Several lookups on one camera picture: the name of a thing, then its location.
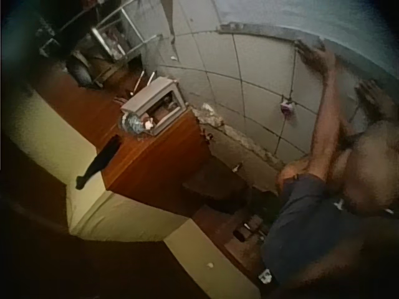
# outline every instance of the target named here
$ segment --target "damaged wall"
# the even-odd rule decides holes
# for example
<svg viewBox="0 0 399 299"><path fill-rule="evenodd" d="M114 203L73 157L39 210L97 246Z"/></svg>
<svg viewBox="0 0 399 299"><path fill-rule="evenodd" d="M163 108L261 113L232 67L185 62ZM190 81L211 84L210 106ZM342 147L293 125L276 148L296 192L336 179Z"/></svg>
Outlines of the damaged wall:
<svg viewBox="0 0 399 299"><path fill-rule="evenodd" d="M144 35L163 34L142 49L143 63L149 72L178 79L187 102L196 108L209 103L227 125L285 163L309 152L322 85L298 58L293 43L218 34L212 0L173 0L175 36L158 0L136 11L135 23ZM362 130L364 113L353 89L359 78L351 69L340 69L343 111ZM280 112L284 98L295 103L289 120Z"/></svg>
<svg viewBox="0 0 399 299"><path fill-rule="evenodd" d="M38 165L67 186L71 234L89 240L159 241L187 218L106 191L100 173L75 189L97 155L95 147L35 91L2 103L3 130Z"/></svg>

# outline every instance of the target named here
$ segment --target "wooden desk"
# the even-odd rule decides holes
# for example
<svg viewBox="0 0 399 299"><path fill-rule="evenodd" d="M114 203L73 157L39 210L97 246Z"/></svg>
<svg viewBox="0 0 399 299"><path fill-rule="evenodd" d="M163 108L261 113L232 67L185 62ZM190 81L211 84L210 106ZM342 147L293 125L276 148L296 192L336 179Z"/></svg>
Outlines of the wooden desk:
<svg viewBox="0 0 399 299"><path fill-rule="evenodd" d="M133 75L118 74L121 86ZM207 144L191 111L156 137L138 140L118 128L122 114L113 102L118 90L88 90L60 68L50 65L32 81L42 98L75 130L101 150L115 134L123 144L102 171L106 189L153 207L191 217L202 205L181 188L187 176L210 157Z"/></svg>

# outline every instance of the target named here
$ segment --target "black cloth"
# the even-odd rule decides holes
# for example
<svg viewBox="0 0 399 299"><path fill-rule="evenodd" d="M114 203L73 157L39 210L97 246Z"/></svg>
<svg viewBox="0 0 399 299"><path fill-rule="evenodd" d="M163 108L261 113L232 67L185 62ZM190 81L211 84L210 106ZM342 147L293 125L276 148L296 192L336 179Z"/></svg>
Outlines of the black cloth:
<svg viewBox="0 0 399 299"><path fill-rule="evenodd" d="M262 247L262 258L284 283L360 229L362 218L340 208L326 184L311 174L284 182L286 200Z"/></svg>

